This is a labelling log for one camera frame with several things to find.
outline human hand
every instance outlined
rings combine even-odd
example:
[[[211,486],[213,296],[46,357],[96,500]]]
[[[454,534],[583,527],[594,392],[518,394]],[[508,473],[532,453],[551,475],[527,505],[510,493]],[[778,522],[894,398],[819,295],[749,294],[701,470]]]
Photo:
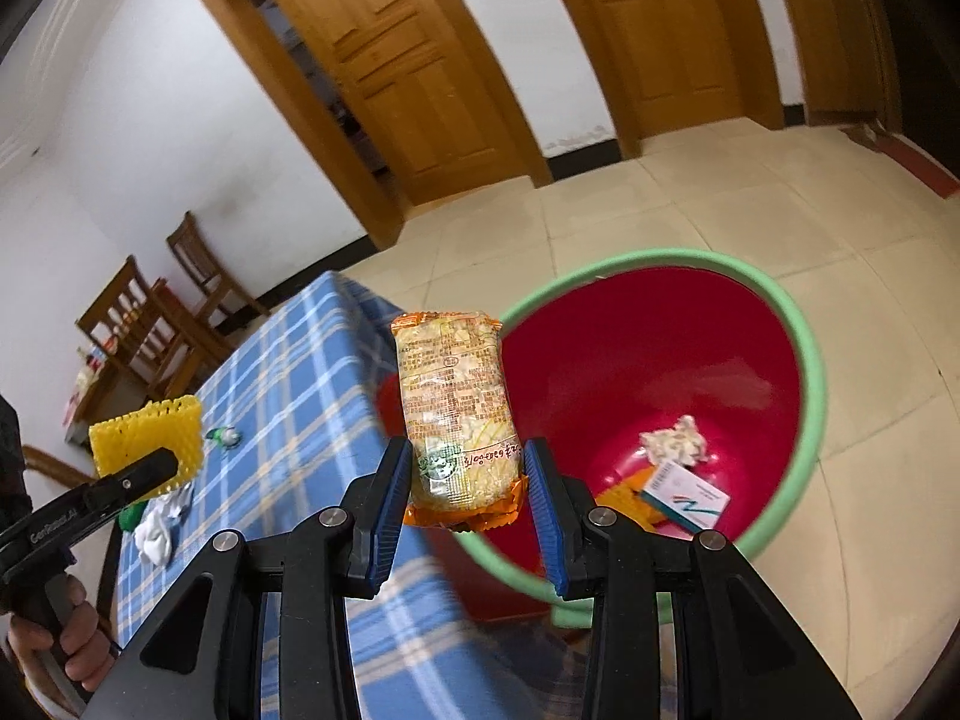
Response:
[[[86,601],[86,590],[76,577],[68,577],[67,594],[74,605],[73,615],[59,637],[64,653],[70,656],[64,672],[85,690],[96,690],[113,666],[110,643],[100,630],[97,610]],[[64,698],[37,657],[49,650],[54,637],[35,622],[13,615],[10,621],[10,645],[30,683],[51,701],[69,710]]]

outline metal screw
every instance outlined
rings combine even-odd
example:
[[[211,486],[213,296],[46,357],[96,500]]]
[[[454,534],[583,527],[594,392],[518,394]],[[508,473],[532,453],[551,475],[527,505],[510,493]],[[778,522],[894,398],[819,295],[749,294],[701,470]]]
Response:
[[[704,549],[709,549],[710,552],[719,552],[727,546],[727,537],[718,531],[702,531],[697,538]]]
[[[240,542],[239,536],[234,531],[220,531],[213,536],[213,548],[217,552],[229,552]]]
[[[587,519],[600,528],[608,528],[616,522],[616,512],[606,506],[598,506],[590,510]]]
[[[325,528],[336,528],[347,521],[347,513],[339,506],[331,506],[320,512],[320,525]]]

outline finger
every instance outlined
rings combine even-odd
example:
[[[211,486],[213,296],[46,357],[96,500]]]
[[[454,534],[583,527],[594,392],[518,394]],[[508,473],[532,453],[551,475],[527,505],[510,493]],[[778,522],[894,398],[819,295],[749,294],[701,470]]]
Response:
[[[107,678],[110,669],[112,669],[114,663],[114,657],[108,655],[107,659],[97,667],[97,670],[94,671],[88,678],[83,680],[83,689],[89,690],[93,693],[94,690],[100,687],[100,683]]]
[[[110,643],[107,641],[107,637],[104,636],[102,631],[97,631],[90,638],[90,641],[80,647],[73,658],[66,661],[64,672],[74,682],[81,682],[92,677],[94,672],[109,658],[109,654]]]
[[[97,610],[85,601],[75,610],[61,634],[61,647],[68,655],[73,655],[80,647],[93,638],[100,618]]]
[[[10,618],[10,645],[18,658],[37,650],[49,650],[54,646],[54,637],[44,627],[25,617]]]
[[[66,578],[66,594],[67,598],[70,599],[70,603],[78,607],[86,600],[86,587],[83,586],[82,581],[72,574],[68,574]]]

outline sponge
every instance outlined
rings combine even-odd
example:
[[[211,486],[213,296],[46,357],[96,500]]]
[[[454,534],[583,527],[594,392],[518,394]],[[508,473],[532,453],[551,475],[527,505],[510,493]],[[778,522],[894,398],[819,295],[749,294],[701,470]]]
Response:
[[[154,498],[186,484],[203,464],[200,413],[195,395],[148,403],[138,412],[117,416],[90,427],[93,464],[100,477],[126,469],[131,463],[166,447],[176,455],[176,476],[141,498]]]

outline blue plaid tablecloth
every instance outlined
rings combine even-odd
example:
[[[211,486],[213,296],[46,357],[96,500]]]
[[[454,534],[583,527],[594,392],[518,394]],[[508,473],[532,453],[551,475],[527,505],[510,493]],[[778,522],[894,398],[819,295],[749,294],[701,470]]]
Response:
[[[372,473],[386,439],[374,396],[397,369],[391,303],[339,274],[288,301],[198,392],[203,429],[233,425],[243,442],[210,443],[165,568],[124,537],[118,577],[121,644],[128,642],[214,533],[248,539],[291,530],[339,503]],[[586,656],[544,623],[479,628],[413,528],[372,601],[347,602],[354,674],[366,720],[541,720],[580,715]],[[264,634],[262,717],[277,718],[278,596]],[[672,704],[672,693],[664,693]]]

